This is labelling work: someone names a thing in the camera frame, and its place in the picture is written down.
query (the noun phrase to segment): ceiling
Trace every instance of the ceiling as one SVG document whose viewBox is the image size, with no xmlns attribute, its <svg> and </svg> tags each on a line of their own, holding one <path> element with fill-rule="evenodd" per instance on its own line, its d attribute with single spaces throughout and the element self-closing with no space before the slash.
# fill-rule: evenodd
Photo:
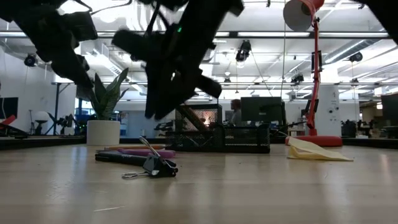
<svg viewBox="0 0 398 224">
<path fill-rule="evenodd" d="M 92 6 L 94 10 L 122 4 L 127 1 L 112 0 L 84 0 L 83 2 Z M 222 23 L 219 32 L 291 32 L 285 26 L 283 19 L 283 7 L 285 1 L 272 0 L 271 6 L 266 7 L 267 1 L 244 0 L 245 10 L 239 17 L 228 14 Z M 358 78 L 363 83 L 385 82 L 390 83 L 385 91 L 394 90 L 392 82 L 398 81 L 398 63 L 395 58 L 398 56 L 397 45 L 390 39 L 372 40 L 371 44 L 361 40 L 360 32 L 379 32 L 382 27 L 372 12 L 367 8 L 358 9 L 359 4 L 347 0 L 325 0 L 324 6 L 317 12 L 320 18 L 321 32 L 334 32 L 337 34 L 333 39 L 320 39 L 319 46 L 325 59 L 338 54 L 347 54 L 359 49 L 363 54 L 361 62 L 337 60 L 329 65 L 325 65 L 325 72 L 322 73 L 323 82 L 349 82 L 353 78 Z M 65 12 L 85 10 L 76 4 L 63 6 Z M 116 31 L 119 28 L 128 28 L 136 31 L 144 31 L 150 21 L 153 10 L 147 6 L 143 6 L 134 2 L 131 6 L 120 7 L 117 9 L 109 9 L 93 16 L 95 26 L 98 32 Z M 170 12 L 162 9 L 166 18 L 170 22 L 178 22 L 183 13 L 183 9 L 177 12 Z M 155 23 L 154 29 L 164 30 L 160 19 Z M 19 30 L 15 24 L 7 24 L 0 21 L 0 30 Z M 357 32 L 354 34 L 347 33 L 349 38 L 338 38 L 339 32 Z M 264 37 L 245 37 L 242 38 L 225 38 L 216 39 L 217 45 L 213 52 L 214 57 L 211 63 L 201 65 L 203 73 L 209 77 L 224 82 L 229 74 L 232 85 L 224 86 L 224 97 L 232 97 L 239 89 L 241 95 L 249 95 L 256 90 L 257 95 L 269 95 L 273 90 L 273 95 L 287 94 L 291 92 L 299 92 L 307 95 L 311 92 L 310 87 L 290 86 L 289 82 L 292 76 L 302 73 L 305 82 L 312 81 L 310 72 L 310 56 L 314 51 L 314 40 L 293 39 L 284 35 L 275 38 L 265 38 L 267 34 L 262 33 Z M 243 40 L 249 40 L 252 45 L 252 52 L 245 61 L 244 67 L 238 67 L 234 59 L 237 48 Z M 2 39 L 5 50 L 11 54 L 24 57 L 26 53 L 35 52 L 34 47 L 28 39 Z M 102 55 L 100 58 L 88 55 L 94 49 Z M 112 66 L 119 70 L 129 68 L 129 77 L 132 82 L 145 82 L 146 75 L 142 68 L 141 62 L 132 62 L 129 55 L 112 46 L 110 39 L 100 39 L 97 41 L 84 42 L 79 51 L 83 55 L 88 55 L 87 59 L 91 65 L 90 73 L 98 73 L 104 82 L 109 82 L 115 77 Z M 287 82 L 281 87 L 283 78 Z M 269 83 L 270 85 L 253 85 L 253 82 Z M 144 85 L 134 85 L 133 91 L 142 91 Z M 353 87 L 349 85 L 339 86 L 340 92 L 343 93 L 359 93 L 361 96 L 374 97 L 374 89 L 379 86 L 363 85 Z"/>
</svg>

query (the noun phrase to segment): red desk lamp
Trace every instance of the red desk lamp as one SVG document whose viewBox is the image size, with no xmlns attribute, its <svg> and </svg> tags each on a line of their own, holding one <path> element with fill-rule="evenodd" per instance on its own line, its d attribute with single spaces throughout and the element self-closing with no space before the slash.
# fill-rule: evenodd
<svg viewBox="0 0 398 224">
<path fill-rule="evenodd" d="M 309 128 L 309 136 L 298 136 L 297 138 L 315 143 L 319 146 L 336 147 L 343 145 L 343 141 L 339 136 L 317 136 L 318 133 L 315 128 L 315 112 L 321 72 L 321 56 L 318 55 L 319 19 L 315 16 L 315 13 L 323 6 L 324 2 L 325 0 L 291 0 L 285 5 L 284 19 L 286 25 L 295 32 L 306 32 L 313 26 L 315 33 L 315 51 L 313 53 L 314 86 L 309 111 L 305 114 L 307 126 Z"/>
</svg>

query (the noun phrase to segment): table surface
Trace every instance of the table surface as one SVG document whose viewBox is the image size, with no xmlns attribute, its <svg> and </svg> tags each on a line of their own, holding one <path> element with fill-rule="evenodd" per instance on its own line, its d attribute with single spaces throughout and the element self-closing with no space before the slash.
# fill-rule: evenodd
<svg viewBox="0 0 398 224">
<path fill-rule="evenodd" d="M 122 180 L 140 167 L 95 150 L 0 151 L 0 223 L 397 223 L 398 151 L 345 146 L 354 162 L 178 153 L 176 178 Z"/>
</svg>

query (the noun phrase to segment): lamp shade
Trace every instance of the lamp shade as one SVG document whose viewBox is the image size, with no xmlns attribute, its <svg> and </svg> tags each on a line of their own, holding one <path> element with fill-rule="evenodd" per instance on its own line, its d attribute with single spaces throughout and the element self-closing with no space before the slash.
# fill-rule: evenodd
<svg viewBox="0 0 398 224">
<path fill-rule="evenodd" d="M 323 3 L 325 0 L 290 0 L 284 7 L 286 25 L 296 32 L 307 31 Z"/>
</svg>

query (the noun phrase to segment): person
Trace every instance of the person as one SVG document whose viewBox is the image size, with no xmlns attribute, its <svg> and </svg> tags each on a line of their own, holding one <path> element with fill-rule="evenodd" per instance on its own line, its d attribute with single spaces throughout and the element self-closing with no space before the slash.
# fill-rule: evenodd
<svg viewBox="0 0 398 224">
<path fill-rule="evenodd" d="M 231 101 L 231 110 L 234 111 L 231 123 L 236 127 L 244 126 L 242 122 L 241 100 L 236 99 Z"/>
</svg>

